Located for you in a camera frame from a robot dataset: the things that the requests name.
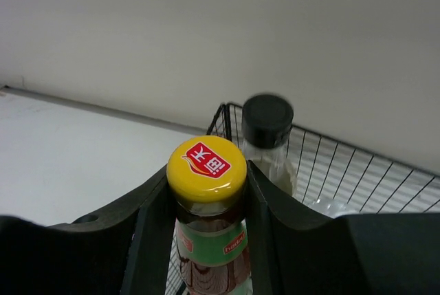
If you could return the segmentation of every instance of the condiment bottle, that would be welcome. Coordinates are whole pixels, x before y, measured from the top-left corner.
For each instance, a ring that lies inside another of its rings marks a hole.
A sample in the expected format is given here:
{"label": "condiment bottle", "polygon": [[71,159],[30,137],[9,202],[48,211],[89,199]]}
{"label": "condiment bottle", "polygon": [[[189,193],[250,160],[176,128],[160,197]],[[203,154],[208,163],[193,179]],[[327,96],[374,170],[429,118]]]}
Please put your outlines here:
{"label": "condiment bottle", "polygon": [[241,149],[265,176],[288,195],[296,188],[296,169],[287,159],[294,110],[280,96],[259,94],[243,105]]}
{"label": "condiment bottle", "polygon": [[179,268],[191,294],[247,294],[243,154],[220,137],[193,138],[171,155],[166,174],[178,203]]}

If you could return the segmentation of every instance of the brand logo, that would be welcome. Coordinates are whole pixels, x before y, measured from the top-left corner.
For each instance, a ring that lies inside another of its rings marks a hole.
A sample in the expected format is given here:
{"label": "brand logo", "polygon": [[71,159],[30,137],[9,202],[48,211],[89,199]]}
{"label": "brand logo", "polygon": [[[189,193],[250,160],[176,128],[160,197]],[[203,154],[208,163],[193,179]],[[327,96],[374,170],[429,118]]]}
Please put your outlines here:
{"label": "brand logo", "polygon": [[229,162],[216,154],[203,142],[198,142],[188,149],[186,154],[182,156],[182,159],[188,162],[193,173],[209,178],[219,179],[231,169]]}
{"label": "brand logo", "polygon": [[188,237],[184,234],[180,226],[177,227],[177,238],[180,240],[180,242],[183,243],[183,245],[189,252],[193,252],[194,249],[193,242],[190,239],[188,239]]}
{"label": "brand logo", "polygon": [[235,248],[237,248],[245,239],[245,231],[241,231],[239,235],[237,235],[231,242],[229,242],[228,245],[226,245],[225,248],[223,248],[223,253],[229,254],[231,251],[233,251]]}

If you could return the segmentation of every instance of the bottle with black cap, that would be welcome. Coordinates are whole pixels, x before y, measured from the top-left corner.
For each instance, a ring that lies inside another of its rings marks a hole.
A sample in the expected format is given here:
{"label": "bottle with black cap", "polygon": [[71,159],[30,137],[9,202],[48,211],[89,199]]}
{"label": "bottle with black cap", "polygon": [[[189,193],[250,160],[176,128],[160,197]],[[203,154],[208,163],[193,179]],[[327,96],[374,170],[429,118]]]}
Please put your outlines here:
{"label": "bottle with black cap", "polygon": [[296,169],[287,158],[294,110],[286,99],[258,94],[243,105],[242,152],[269,180],[289,195],[296,188]]}

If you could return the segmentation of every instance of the white table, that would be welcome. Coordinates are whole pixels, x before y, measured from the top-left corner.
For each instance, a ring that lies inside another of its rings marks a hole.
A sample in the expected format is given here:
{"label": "white table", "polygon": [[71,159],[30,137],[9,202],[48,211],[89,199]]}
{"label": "white table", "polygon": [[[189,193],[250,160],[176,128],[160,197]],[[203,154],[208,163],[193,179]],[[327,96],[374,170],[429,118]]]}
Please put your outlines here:
{"label": "white table", "polygon": [[72,222],[142,184],[196,132],[3,89],[0,215]]}

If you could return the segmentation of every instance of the bottle cap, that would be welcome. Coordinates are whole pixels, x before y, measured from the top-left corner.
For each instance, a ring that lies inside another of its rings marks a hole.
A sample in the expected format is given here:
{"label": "bottle cap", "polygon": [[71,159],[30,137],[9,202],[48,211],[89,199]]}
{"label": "bottle cap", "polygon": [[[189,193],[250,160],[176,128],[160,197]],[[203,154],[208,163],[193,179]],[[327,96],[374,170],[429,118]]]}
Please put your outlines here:
{"label": "bottle cap", "polygon": [[255,147],[274,149],[287,141],[293,118],[294,109],[286,99],[259,94],[243,105],[241,132]]}
{"label": "bottle cap", "polygon": [[166,167],[177,201],[195,215],[218,215],[241,196],[246,160],[232,142],[214,135],[196,137],[177,147]]}

